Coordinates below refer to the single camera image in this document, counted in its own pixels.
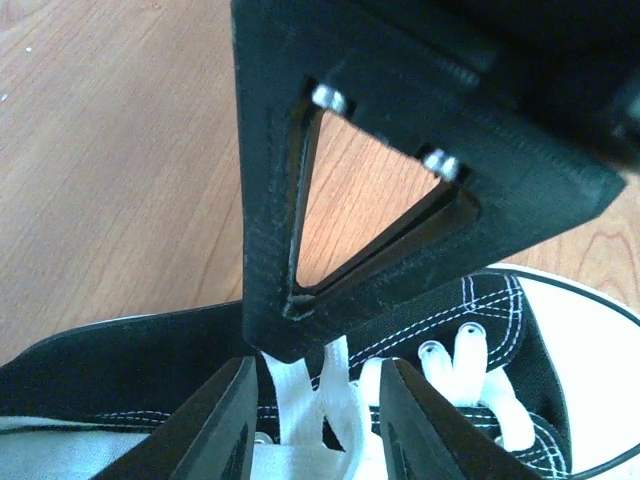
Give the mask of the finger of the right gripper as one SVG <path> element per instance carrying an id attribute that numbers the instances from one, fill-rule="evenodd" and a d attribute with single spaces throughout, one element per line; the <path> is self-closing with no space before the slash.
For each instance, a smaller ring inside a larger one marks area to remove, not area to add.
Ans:
<path id="1" fill-rule="evenodd" d="M 243 334 L 294 362 L 457 277 L 598 217 L 614 165 L 524 116 L 470 57 L 402 27 L 392 1 L 231 5 L 244 217 Z M 319 284 L 296 278 L 322 115 L 439 185 Z"/>

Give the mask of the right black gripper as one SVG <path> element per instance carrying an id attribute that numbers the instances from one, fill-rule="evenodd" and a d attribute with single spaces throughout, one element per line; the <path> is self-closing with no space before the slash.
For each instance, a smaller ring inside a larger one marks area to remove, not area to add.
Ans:
<path id="1" fill-rule="evenodd" d="M 389 14 L 441 48 L 479 54 L 524 116 L 638 172 L 638 2 L 392 1 Z"/>

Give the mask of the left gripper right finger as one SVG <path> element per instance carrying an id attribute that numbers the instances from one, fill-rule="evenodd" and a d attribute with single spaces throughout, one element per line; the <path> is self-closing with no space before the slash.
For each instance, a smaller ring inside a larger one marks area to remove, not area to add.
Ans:
<path id="1" fill-rule="evenodd" d="M 536 479 L 405 360 L 381 367 L 380 431 L 390 479 Z"/>

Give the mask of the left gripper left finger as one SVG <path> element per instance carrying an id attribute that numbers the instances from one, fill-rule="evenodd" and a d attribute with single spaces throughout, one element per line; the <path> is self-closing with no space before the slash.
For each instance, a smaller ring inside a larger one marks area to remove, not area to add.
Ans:
<path id="1" fill-rule="evenodd" d="M 227 361 L 165 423 L 97 479 L 248 479 L 258 384 L 252 357 Z"/>

